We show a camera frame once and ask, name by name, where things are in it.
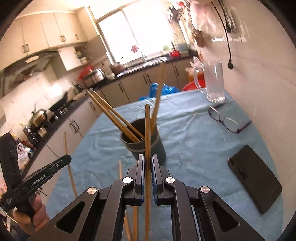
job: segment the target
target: silver screw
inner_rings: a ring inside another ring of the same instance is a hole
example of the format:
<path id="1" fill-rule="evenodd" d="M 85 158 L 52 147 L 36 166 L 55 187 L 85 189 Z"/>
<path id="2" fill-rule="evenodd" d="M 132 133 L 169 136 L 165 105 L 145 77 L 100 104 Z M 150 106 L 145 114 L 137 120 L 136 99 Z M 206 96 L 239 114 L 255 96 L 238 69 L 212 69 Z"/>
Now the silver screw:
<path id="1" fill-rule="evenodd" d="M 125 177 L 124 179 L 122 179 L 122 181 L 124 183 L 131 183 L 133 181 L 133 179 L 131 177 Z"/>
<path id="2" fill-rule="evenodd" d="M 210 189 L 209 187 L 207 187 L 207 186 L 203 186 L 203 187 L 201 187 L 200 190 L 201 190 L 202 192 L 204 192 L 204 193 L 208 193 L 209 191 L 211 191 L 211 189 Z"/>
<path id="3" fill-rule="evenodd" d="M 88 194 L 95 194 L 96 193 L 96 188 L 89 188 L 87 189 Z"/>
<path id="4" fill-rule="evenodd" d="M 174 179 L 173 177 L 167 177 L 167 178 L 165 179 L 165 181 L 166 181 L 167 183 L 174 183 L 174 182 L 175 182 L 175 179 Z"/>

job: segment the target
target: eyeglasses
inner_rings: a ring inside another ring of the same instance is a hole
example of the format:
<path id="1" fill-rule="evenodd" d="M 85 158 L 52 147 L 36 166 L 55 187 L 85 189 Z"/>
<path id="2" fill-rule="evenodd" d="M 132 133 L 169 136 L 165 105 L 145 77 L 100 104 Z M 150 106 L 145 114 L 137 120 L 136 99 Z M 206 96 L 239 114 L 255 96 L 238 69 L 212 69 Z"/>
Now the eyeglasses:
<path id="1" fill-rule="evenodd" d="M 221 122 L 228 130 L 230 130 L 233 133 L 240 133 L 243 129 L 245 129 L 252 121 L 249 121 L 247 124 L 245 124 L 241 129 L 239 128 L 238 123 L 229 118 L 225 117 L 223 120 L 220 118 L 220 112 L 217 111 L 215 108 L 210 107 L 208 110 L 208 113 L 210 117 L 212 117 L 214 120 Z"/>

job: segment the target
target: range hood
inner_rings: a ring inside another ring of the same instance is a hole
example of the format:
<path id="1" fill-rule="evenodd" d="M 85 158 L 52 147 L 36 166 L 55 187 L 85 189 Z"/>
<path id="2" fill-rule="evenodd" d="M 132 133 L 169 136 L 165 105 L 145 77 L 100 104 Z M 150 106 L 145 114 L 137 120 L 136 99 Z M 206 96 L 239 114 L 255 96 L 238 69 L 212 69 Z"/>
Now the range hood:
<path id="1" fill-rule="evenodd" d="M 50 59 L 57 54 L 56 50 L 40 51 L 6 67 L 0 77 L 0 98 L 7 95 L 21 82 L 43 71 Z"/>

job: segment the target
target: dark gray cup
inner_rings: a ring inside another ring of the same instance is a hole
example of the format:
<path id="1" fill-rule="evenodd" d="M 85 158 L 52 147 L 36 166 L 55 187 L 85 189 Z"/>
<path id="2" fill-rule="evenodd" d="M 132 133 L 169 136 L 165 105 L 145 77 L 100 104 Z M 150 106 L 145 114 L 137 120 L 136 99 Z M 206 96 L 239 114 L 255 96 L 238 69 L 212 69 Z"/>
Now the dark gray cup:
<path id="1" fill-rule="evenodd" d="M 141 134 L 145 135 L 145 119 L 139 119 L 131 123 Z M 131 143 L 125 134 L 121 133 L 121 141 L 126 148 L 131 151 L 135 159 L 138 161 L 140 154 L 145 154 L 145 141 L 139 143 Z M 159 131 L 156 128 L 154 133 L 151 133 L 151 155 L 157 155 L 159 165 L 163 165 L 166 160 L 165 149 L 161 141 Z"/>

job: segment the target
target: blue plastic bag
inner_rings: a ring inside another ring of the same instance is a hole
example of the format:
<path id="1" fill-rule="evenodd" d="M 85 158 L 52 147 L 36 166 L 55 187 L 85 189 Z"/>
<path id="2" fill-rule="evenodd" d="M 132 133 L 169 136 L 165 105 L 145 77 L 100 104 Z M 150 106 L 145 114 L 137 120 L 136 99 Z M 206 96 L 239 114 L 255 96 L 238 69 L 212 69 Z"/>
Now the blue plastic bag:
<path id="1" fill-rule="evenodd" d="M 158 88 L 157 83 L 151 84 L 149 95 L 145 96 L 145 97 L 141 97 L 139 100 L 145 100 L 145 99 L 155 97 L 157 88 Z M 176 88 L 174 86 L 167 86 L 167 85 L 163 84 L 163 89 L 161 91 L 161 95 L 168 95 L 168 94 L 173 94 L 173 93 L 177 93 L 177 92 L 180 92 L 180 90 L 178 88 Z"/>

